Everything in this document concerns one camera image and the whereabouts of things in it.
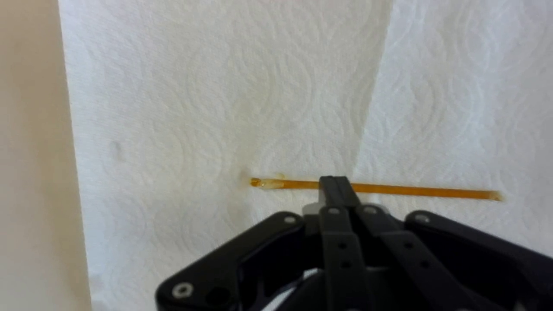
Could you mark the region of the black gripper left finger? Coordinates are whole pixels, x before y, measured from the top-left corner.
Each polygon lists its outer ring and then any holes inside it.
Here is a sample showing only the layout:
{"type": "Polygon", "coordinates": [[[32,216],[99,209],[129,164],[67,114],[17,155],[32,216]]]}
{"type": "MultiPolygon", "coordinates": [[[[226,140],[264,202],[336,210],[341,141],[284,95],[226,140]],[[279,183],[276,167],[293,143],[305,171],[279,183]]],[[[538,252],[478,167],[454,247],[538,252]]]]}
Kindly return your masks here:
{"type": "Polygon", "coordinates": [[[317,181],[310,214],[274,212],[165,278],[157,311],[369,311],[352,214],[359,198],[343,176],[317,181]]]}

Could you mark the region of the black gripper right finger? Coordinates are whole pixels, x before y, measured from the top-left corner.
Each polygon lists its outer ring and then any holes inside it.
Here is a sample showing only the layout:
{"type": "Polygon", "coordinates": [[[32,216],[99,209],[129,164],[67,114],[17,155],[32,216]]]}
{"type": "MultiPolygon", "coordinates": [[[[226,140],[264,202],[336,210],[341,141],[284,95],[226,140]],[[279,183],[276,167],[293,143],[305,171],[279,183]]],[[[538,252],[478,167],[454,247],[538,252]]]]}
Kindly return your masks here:
{"type": "Polygon", "coordinates": [[[553,259],[428,210],[402,221],[336,179],[336,302],[350,311],[553,311],[553,259]]]}

